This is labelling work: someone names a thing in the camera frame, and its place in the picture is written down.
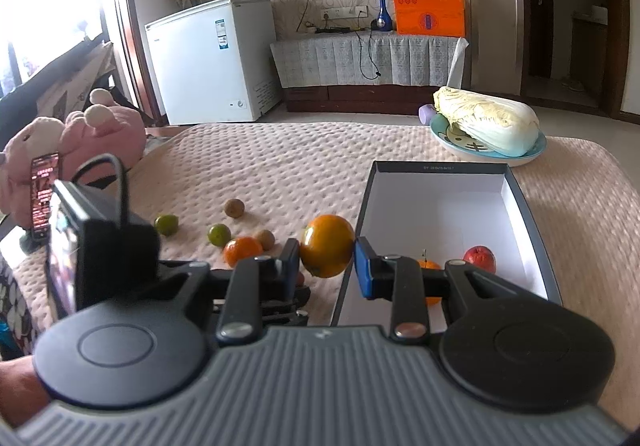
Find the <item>large orange with stem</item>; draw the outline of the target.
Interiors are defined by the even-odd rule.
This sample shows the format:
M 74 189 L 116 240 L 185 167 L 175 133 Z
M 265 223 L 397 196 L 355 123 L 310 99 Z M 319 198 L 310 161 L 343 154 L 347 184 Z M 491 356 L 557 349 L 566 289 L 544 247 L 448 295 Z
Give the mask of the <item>large orange with stem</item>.
M 423 273 L 425 305 L 427 307 L 434 307 L 442 302 L 442 295 L 445 292 L 442 278 L 436 275 L 436 272 L 439 272 L 442 266 L 430 259 L 426 249 L 421 251 L 418 263 Z

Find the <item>small orange mandarin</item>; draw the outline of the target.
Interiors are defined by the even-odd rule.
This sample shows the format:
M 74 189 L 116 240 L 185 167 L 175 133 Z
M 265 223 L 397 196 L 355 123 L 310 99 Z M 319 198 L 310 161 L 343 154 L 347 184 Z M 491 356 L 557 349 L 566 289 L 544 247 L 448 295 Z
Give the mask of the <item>small orange mandarin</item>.
M 241 260 L 258 257 L 263 252 L 264 249 L 262 249 L 262 244 L 259 240 L 250 236 L 242 236 L 229 240 L 224 246 L 222 256 L 224 257 L 224 262 L 230 267 L 234 267 Z

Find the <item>green lime fruit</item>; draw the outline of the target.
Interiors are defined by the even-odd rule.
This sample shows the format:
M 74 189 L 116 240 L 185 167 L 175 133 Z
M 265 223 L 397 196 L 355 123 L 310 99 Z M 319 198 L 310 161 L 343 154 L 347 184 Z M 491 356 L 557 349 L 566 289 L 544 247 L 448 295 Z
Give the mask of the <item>green lime fruit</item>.
M 207 239 L 209 244 L 217 248 L 224 248 L 232 240 L 232 232 L 227 225 L 218 223 L 208 229 Z

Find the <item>yellow tomato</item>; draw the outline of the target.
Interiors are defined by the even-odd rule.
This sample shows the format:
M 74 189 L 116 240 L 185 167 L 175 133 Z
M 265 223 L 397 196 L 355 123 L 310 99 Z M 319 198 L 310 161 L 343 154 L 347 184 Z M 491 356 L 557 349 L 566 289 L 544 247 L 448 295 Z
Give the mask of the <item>yellow tomato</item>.
M 332 278 L 344 272 L 355 246 L 349 221 L 335 214 L 322 214 L 304 229 L 299 256 L 305 269 L 317 278 Z

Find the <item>red apple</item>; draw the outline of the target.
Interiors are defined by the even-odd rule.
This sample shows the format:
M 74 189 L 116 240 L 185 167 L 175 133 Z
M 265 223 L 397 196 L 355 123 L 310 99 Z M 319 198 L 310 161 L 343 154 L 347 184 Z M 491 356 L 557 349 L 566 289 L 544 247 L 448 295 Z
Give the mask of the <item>red apple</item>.
M 488 273 L 497 273 L 496 257 L 486 246 L 474 246 L 466 250 L 463 255 L 463 260 Z

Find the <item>green tomato with stem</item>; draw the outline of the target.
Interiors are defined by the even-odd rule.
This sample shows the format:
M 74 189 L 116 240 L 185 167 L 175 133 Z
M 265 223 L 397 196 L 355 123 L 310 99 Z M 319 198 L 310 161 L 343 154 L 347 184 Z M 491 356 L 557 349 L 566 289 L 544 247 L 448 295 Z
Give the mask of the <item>green tomato with stem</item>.
M 175 214 L 160 214 L 154 220 L 154 227 L 162 236 L 175 235 L 179 230 L 179 218 Z

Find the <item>brown kiwi near orange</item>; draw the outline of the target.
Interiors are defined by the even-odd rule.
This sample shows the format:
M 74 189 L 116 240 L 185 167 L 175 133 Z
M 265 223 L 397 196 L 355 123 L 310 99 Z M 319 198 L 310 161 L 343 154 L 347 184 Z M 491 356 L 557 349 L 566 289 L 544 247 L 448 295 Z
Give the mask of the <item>brown kiwi near orange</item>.
M 261 229 L 256 232 L 254 238 L 262 246 L 262 250 L 269 251 L 276 245 L 276 237 L 269 229 Z

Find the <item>brown kiwi far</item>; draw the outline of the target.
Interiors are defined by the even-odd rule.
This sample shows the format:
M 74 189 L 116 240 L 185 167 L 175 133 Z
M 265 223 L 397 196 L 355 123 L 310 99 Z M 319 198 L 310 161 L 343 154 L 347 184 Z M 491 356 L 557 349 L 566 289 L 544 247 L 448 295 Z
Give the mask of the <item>brown kiwi far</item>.
M 232 198 L 224 203 L 224 214 L 232 219 L 239 219 L 245 213 L 245 203 L 241 199 Z

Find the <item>grey cardboard box lid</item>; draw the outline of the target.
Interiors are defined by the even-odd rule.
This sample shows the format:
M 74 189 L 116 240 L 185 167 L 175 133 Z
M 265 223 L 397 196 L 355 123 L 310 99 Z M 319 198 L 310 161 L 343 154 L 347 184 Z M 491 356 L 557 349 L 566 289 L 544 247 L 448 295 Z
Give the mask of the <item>grey cardboard box lid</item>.
M 544 243 L 507 166 L 375 162 L 360 209 L 359 237 L 379 255 L 418 261 L 426 249 L 442 267 L 463 260 L 474 246 L 486 246 L 496 257 L 494 275 L 518 287 L 516 296 L 491 300 L 451 325 L 442 302 L 427 307 L 433 334 L 423 344 L 470 339 L 480 346 L 512 345 L 518 339 L 564 339 L 572 332 L 576 317 L 562 305 Z M 354 254 L 331 324 L 343 335 L 392 341 L 390 302 L 361 296 Z

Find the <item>pink quilted table cover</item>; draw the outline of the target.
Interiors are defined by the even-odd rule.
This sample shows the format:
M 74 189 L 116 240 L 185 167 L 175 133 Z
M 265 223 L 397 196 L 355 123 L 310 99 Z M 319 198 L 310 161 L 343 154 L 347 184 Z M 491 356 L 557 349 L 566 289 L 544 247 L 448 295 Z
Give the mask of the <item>pink quilted table cover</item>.
M 355 221 L 377 161 L 445 161 L 418 125 L 262 123 L 197 125 L 156 147 L 129 171 L 131 209 L 147 220 L 175 214 L 168 259 L 221 264 L 205 234 L 224 202 L 239 198 L 244 229 L 297 237 L 319 214 Z M 601 403 L 628 428 L 639 423 L 639 194 L 597 143 L 549 137 L 514 172 L 541 233 L 562 302 L 612 338 L 616 364 Z

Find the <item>light blue plate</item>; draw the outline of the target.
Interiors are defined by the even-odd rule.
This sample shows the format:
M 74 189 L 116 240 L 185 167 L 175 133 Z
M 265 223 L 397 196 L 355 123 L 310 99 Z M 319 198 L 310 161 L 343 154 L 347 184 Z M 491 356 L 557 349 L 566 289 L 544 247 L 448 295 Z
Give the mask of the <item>light blue plate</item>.
M 512 168 L 521 167 L 537 159 L 547 148 L 547 139 L 544 133 L 539 132 L 536 143 L 523 156 L 509 157 L 499 154 L 479 140 L 454 128 L 444 116 L 439 114 L 432 118 L 430 129 L 440 145 L 454 156 L 468 162 L 504 163 Z

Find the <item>purple plastic jug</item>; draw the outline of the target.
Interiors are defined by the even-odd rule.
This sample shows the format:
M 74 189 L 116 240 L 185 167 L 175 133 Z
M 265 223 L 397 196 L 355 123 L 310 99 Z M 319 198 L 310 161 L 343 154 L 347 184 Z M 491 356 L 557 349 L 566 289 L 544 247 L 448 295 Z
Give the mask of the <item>purple plastic jug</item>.
M 436 115 L 437 110 L 433 104 L 424 104 L 418 110 L 419 120 L 422 125 L 431 125 L 431 121 Z

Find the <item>napa cabbage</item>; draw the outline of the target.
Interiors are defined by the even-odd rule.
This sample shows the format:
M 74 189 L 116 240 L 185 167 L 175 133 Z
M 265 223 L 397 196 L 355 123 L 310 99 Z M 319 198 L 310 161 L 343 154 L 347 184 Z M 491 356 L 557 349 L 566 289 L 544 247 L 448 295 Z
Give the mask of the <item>napa cabbage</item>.
M 487 94 L 442 87 L 434 94 L 435 110 L 491 151 L 522 157 L 536 144 L 539 120 L 526 104 Z

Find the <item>pink plush toy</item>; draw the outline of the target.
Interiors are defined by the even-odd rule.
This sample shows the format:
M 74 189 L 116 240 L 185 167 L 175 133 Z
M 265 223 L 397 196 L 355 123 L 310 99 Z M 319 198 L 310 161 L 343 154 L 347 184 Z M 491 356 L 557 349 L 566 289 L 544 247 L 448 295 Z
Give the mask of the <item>pink plush toy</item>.
M 1 152 L 1 212 L 23 229 L 32 227 L 30 167 L 36 158 L 60 157 L 61 179 L 70 180 L 89 159 L 113 154 L 125 168 L 143 156 L 145 126 L 141 114 L 118 104 L 110 91 L 93 90 L 90 106 L 64 121 L 38 117 L 18 131 Z

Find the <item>cloth covered tv cabinet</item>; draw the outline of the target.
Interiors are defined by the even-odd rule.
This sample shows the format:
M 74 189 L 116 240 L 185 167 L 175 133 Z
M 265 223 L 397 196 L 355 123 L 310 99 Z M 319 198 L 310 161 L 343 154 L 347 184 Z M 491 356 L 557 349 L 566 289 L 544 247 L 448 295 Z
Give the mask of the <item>cloth covered tv cabinet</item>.
M 442 87 L 459 89 L 468 40 L 349 32 L 271 44 L 286 108 L 295 113 L 415 115 Z

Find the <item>white chest freezer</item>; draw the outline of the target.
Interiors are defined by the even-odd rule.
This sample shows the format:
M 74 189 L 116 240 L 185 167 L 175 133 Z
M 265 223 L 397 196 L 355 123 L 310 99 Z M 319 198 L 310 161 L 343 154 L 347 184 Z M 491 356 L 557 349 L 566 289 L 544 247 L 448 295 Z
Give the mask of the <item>white chest freezer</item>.
M 253 122 L 280 102 L 271 0 L 214 0 L 145 26 L 171 125 Z

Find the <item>smartphone on stand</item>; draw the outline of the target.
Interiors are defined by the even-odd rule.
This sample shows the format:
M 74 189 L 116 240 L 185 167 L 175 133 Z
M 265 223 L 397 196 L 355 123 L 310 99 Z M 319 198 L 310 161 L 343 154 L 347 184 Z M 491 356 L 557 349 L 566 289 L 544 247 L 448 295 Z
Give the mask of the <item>smartphone on stand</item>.
M 30 165 L 30 218 L 32 238 L 44 240 L 49 234 L 50 200 L 53 185 L 60 176 L 60 154 L 51 153 L 32 159 Z

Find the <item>blue glass bottle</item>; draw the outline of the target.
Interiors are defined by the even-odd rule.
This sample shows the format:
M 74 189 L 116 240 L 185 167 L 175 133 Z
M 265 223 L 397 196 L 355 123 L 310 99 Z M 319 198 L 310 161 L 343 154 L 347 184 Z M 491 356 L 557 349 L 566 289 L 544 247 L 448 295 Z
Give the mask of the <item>blue glass bottle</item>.
M 387 10 L 386 0 L 378 0 L 378 14 L 371 22 L 371 29 L 378 32 L 391 32 L 394 29 L 392 17 Z

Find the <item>black power strip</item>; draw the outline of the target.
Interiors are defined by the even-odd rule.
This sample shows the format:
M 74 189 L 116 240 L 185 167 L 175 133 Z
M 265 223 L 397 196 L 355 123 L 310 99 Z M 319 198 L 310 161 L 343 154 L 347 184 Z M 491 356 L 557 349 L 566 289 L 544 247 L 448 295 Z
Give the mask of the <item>black power strip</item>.
M 348 34 L 349 32 L 352 32 L 349 27 L 317 27 L 314 30 L 316 35 Z

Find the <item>orange gift bag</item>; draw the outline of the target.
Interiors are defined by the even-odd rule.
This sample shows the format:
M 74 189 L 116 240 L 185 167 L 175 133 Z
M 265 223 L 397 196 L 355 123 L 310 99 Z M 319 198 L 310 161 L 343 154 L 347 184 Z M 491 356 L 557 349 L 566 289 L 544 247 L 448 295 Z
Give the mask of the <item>orange gift bag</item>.
M 394 0 L 401 35 L 465 36 L 465 0 Z

